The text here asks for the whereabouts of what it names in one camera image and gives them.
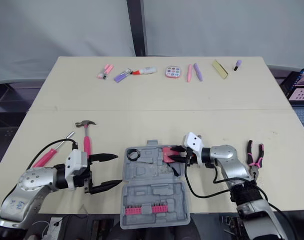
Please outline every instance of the white curtain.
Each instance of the white curtain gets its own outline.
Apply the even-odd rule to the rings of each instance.
[[[0,0],[0,83],[45,79],[58,56],[135,56],[124,0]]]
[[[145,0],[150,56],[262,56],[304,68],[304,0]]]

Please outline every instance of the table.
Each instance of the table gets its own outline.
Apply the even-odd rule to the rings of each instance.
[[[227,79],[212,68],[214,59],[230,73]],[[232,71],[237,59],[243,64]],[[107,63],[115,69],[107,80],[96,79]],[[189,63],[198,63],[203,82],[195,73],[186,82]],[[167,65],[180,66],[182,76],[166,78]],[[112,80],[125,68],[147,66],[156,66],[158,72],[129,76],[120,83]],[[84,130],[74,126],[81,120],[97,123],[89,127],[93,153],[119,156],[92,165],[96,185],[122,178],[127,147],[144,146],[149,139],[179,145],[184,134],[195,132],[206,146],[234,146],[244,163],[247,141],[254,141],[255,156],[256,144],[264,143],[258,185],[278,208],[304,210],[304,128],[261,57],[60,57],[0,164],[0,204],[47,143],[75,131],[73,138],[82,145]],[[70,150],[65,144],[49,166],[64,163]],[[212,184],[212,169],[193,166],[188,174],[200,195],[226,189],[223,183]],[[119,213],[123,185],[96,195],[84,194],[83,188],[64,189],[49,194],[40,212]],[[236,211],[228,193],[209,199],[195,198],[189,190],[187,195],[192,213]]]

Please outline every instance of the pink hammer handle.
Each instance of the pink hammer handle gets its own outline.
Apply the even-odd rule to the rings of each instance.
[[[37,161],[37,162],[33,165],[33,168],[45,166],[45,164],[47,164],[48,161],[50,161],[50,159],[51,159],[56,153],[57,153],[57,150],[51,149],[51,150],[48,151],[43,157],[41,157],[39,161]]]
[[[87,153],[87,157],[91,155],[91,139],[89,136],[84,137],[84,152]]]

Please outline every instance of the hammer head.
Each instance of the hammer head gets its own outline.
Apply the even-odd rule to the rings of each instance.
[[[82,121],[82,122],[77,122],[77,123],[75,123],[75,126],[76,127],[83,127],[83,126],[88,126],[88,125],[90,125],[90,124],[93,124],[93,125],[96,125],[96,123],[95,122],[93,122],[93,121],[90,121],[90,120],[84,120],[84,121]]]

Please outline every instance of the pink tool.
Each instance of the pink tool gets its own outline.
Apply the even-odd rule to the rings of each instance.
[[[141,207],[130,207],[125,209],[125,215],[137,215],[142,214]]]
[[[96,77],[98,79],[106,79],[107,75],[112,71],[114,66],[112,64],[105,65],[102,72],[100,72]]]
[[[167,213],[167,205],[153,206],[152,213],[154,214]]]
[[[69,139],[75,132],[71,132],[66,138]],[[48,163],[48,161],[50,161],[50,159],[57,153],[57,149],[59,149],[59,147],[65,143],[64,141],[62,141],[59,145],[56,146],[56,148],[52,148],[50,149],[50,151],[48,151],[46,154],[44,154],[43,157],[41,157],[39,159],[39,161],[37,161],[34,165],[33,165],[33,168],[36,168],[36,167],[43,167],[45,166],[45,164]]]
[[[114,66],[113,66],[112,64],[110,64],[110,65],[107,67],[107,69],[106,69],[106,71],[105,71],[105,74],[109,74],[110,71],[112,71],[113,68],[114,68]]]
[[[162,203],[154,203],[152,205],[152,213],[159,214],[159,213],[167,213],[168,207],[167,202]],[[138,215],[142,214],[142,207],[141,205],[129,205],[125,208],[125,215]]]
[[[188,68],[187,68],[187,82],[188,83],[191,81],[191,77],[192,77],[192,65],[188,64]]]
[[[173,151],[171,150],[170,147],[166,146],[162,148],[162,152],[163,152],[163,162],[170,164],[170,163],[174,163],[174,160],[171,160],[168,156],[171,155],[179,155],[179,153],[177,151]]]
[[[77,123],[75,123],[75,126],[76,126],[76,127],[79,128],[79,127],[83,126],[84,129],[85,129],[85,137],[84,137],[84,140],[83,140],[83,144],[84,144],[84,152],[87,153],[87,157],[88,157],[89,155],[91,155],[91,139],[90,139],[90,137],[88,136],[88,126],[89,126],[90,124],[96,125],[95,122],[90,121],[90,120],[84,120],[84,121],[82,121],[82,122],[77,122]]]

